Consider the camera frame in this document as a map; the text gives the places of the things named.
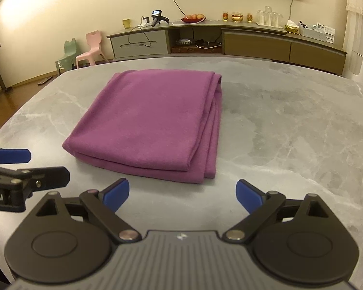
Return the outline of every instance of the fruit bowl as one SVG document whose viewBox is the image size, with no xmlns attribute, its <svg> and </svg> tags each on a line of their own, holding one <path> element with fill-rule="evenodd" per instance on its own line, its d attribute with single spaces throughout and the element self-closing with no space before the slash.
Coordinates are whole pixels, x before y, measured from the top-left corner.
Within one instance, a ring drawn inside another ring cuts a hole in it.
<svg viewBox="0 0 363 290">
<path fill-rule="evenodd" d="M 184 23 L 198 23 L 198 22 L 203 22 L 206 18 L 182 18 L 181 20 L 184 22 Z"/>
</svg>

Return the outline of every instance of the marble table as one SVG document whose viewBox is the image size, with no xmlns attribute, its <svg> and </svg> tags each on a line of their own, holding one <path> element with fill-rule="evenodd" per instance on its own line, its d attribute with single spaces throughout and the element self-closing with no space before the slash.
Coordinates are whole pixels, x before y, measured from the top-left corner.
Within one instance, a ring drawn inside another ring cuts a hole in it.
<svg viewBox="0 0 363 290">
<path fill-rule="evenodd" d="M 203 185 L 126 176 L 77 161 L 61 144 L 116 72 L 188 68 L 223 75 L 217 175 Z M 28 148 L 32 160 L 9 168 L 66 166 L 62 196 L 103 189 L 127 177 L 131 194 L 117 214 L 143 235 L 148 229 L 219 233 L 247 212 L 235 198 L 246 179 L 288 198 L 318 193 L 356 239 L 360 260 L 351 281 L 363 290 L 363 87 L 302 67 L 239 58 L 182 57 L 125 61 L 64 73 L 1 129 L 0 147 Z M 4 245 L 45 193 L 21 214 L 0 212 L 0 268 L 12 280 Z"/>
</svg>

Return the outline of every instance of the purple towel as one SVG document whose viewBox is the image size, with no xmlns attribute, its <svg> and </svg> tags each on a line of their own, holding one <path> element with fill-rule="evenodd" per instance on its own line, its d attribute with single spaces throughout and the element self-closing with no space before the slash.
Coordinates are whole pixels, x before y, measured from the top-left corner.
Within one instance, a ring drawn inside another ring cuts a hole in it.
<svg viewBox="0 0 363 290">
<path fill-rule="evenodd" d="M 178 182 L 214 178 L 221 75 L 189 70 L 115 74 L 63 148 L 81 161 Z"/>
</svg>

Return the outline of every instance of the wall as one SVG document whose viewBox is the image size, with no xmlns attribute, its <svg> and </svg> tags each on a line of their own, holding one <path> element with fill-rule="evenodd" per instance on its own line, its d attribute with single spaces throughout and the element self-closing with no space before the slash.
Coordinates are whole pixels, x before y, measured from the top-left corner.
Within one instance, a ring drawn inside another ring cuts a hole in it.
<svg viewBox="0 0 363 290">
<path fill-rule="evenodd" d="M 271 5 L 289 16 L 291 0 L 176 0 L 185 13 L 204 13 L 218 19 L 223 10 L 251 12 Z M 321 22 L 336 29 L 342 46 L 346 25 L 346 0 L 294 0 L 292 20 Z M 162 9 L 170 19 L 181 18 L 172 0 L 2 0 L 0 3 L 0 72 L 7 86 L 55 70 L 66 39 L 76 38 L 87 50 L 85 34 L 103 33 L 107 57 L 113 53 L 108 34 L 121 29 L 122 19 L 137 25 L 142 15 Z"/>
</svg>

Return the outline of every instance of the cable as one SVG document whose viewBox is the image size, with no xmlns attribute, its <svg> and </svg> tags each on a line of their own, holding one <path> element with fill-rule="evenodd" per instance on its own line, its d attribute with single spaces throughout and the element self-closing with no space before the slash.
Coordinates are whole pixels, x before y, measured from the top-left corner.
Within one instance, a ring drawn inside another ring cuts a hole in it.
<svg viewBox="0 0 363 290">
<path fill-rule="evenodd" d="M 293 5 L 293 1 L 294 0 L 292 0 L 292 2 L 290 3 L 290 15 L 289 15 L 289 19 L 291 18 L 291 16 L 292 16 L 292 5 Z"/>
<path fill-rule="evenodd" d="M 215 39 L 215 41 L 218 41 L 218 39 L 221 37 L 221 34 L 219 35 L 219 37 L 217 37 L 216 39 Z"/>
<path fill-rule="evenodd" d="M 218 48 L 218 47 L 222 46 L 222 44 L 220 42 L 216 42 L 216 43 L 219 44 L 219 45 L 215 45 L 213 47 L 200 47 L 200 46 L 196 45 L 195 47 L 200 48 L 200 49 L 212 49 L 212 48 Z"/>
<path fill-rule="evenodd" d="M 177 4 L 177 2 L 175 0 L 173 0 L 173 2 L 175 2 L 176 6 L 179 8 L 180 12 L 183 13 L 183 15 L 185 16 L 185 13 L 181 10 L 180 6 Z"/>
<path fill-rule="evenodd" d="M 204 17 L 204 18 L 202 18 L 200 21 L 198 21 L 198 22 L 196 22 L 196 23 L 185 23 L 185 22 L 183 22 L 182 20 L 174 20 L 173 22 L 172 22 L 172 25 L 194 25 L 194 24 L 199 24 L 199 23 L 201 23 L 202 21 L 204 21 L 204 20 L 206 20 L 206 18 Z"/>
<path fill-rule="evenodd" d="M 144 35 L 145 35 L 145 37 L 148 39 L 148 42 L 149 42 L 149 45 L 145 45 L 145 44 L 142 44 L 141 42 L 130 42 L 130 35 L 131 35 L 131 33 L 132 33 L 132 31 L 134 30 L 134 29 L 136 29 L 136 28 L 140 28 L 140 30 L 142 31 L 142 28 L 140 27 L 140 25 L 139 26 L 136 26 L 136 27 L 133 27 L 132 28 L 132 30 L 129 32 L 129 34 L 128 34 L 128 43 L 129 44 L 131 44 L 131 45 L 143 45 L 143 46 L 146 46 L 146 47 L 151 47 L 152 46 L 152 42 L 149 40 L 149 38 L 148 38 L 148 36 L 146 35 L 146 33 L 145 32 L 142 32 Z"/>
</svg>

